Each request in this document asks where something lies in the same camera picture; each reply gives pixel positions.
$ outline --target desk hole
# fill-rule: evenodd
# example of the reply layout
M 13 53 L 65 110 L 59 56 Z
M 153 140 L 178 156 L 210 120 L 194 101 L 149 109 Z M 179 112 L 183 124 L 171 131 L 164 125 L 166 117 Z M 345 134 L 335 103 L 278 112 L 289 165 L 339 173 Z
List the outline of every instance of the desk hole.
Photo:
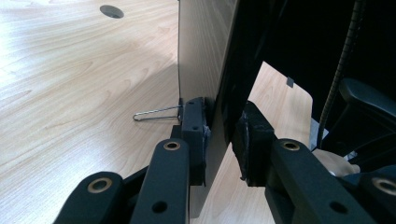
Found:
M 121 19 L 124 16 L 121 9 L 119 9 L 117 7 L 113 7 L 113 6 L 107 6 L 107 5 L 101 6 L 100 11 L 103 14 L 107 15 L 108 17 L 114 18 L 114 19 Z

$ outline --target wooden desk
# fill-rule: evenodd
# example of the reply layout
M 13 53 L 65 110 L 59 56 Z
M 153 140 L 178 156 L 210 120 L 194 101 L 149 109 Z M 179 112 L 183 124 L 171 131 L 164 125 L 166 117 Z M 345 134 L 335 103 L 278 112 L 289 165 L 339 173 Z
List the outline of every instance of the wooden desk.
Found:
M 103 15 L 111 5 L 122 19 Z M 6 1 L 0 4 L 0 216 L 51 223 L 74 187 L 100 171 L 149 164 L 175 120 L 133 122 L 176 105 L 177 1 Z M 311 99 L 265 67 L 251 99 L 279 137 L 308 143 Z M 263 189 L 239 180 L 229 151 L 192 223 L 272 222 Z

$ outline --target cable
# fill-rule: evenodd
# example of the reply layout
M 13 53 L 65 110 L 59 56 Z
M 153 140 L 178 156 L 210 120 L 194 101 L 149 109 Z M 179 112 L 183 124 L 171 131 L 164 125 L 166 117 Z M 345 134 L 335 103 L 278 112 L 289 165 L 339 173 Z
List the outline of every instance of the cable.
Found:
M 341 53 L 340 60 L 338 62 L 337 70 L 335 71 L 334 78 L 332 80 L 332 86 L 330 88 L 329 94 L 326 99 L 326 103 L 323 107 L 322 113 L 320 115 L 320 122 L 318 128 L 318 139 L 317 147 L 321 148 L 323 132 L 326 126 L 327 118 L 329 117 L 330 111 L 332 109 L 332 104 L 334 103 L 335 96 L 338 93 L 340 86 L 340 81 L 343 78 L 344 69 L 349 61 L 350 55 L 355 47 L 356 39 L 358 38 L 359 29 L 361 28 L 361 21 L 363 19 L 364 9 L 366 6 L 365 0 L 355 0 L 355 5 L 353 7 L 352 18 L 350 20 L 349 29 L 346 35 L 346 41 L 344 43 L 343 52 Z

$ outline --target paper clip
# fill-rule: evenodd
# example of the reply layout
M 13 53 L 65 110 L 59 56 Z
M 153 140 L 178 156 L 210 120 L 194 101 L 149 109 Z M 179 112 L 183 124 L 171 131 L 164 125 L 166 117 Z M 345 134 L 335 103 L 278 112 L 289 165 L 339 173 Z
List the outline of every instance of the paper clip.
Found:
M 175 109 L 175 108 L 181 108 L 182 105 L 175 105 L 175 106 L 170 106 L 162 109 L 156 109 L 156 110 L 150 110 L 146 112 L 140 112 L 134 114 L 134 121 L 142 121 L 142 120 L 148 120 L 148 119 L 177 119 L 178 116 L 165 116 L 165 117 L 149 117 L 149 118 L 142 118 L 142 119 L 137 119 L 136 117 L 141 116 L 141 115 L 146 115 L 146 114 L 152 114 L 152 113 L 158 113 L 164 110 L 170 110 L 170 109 Z

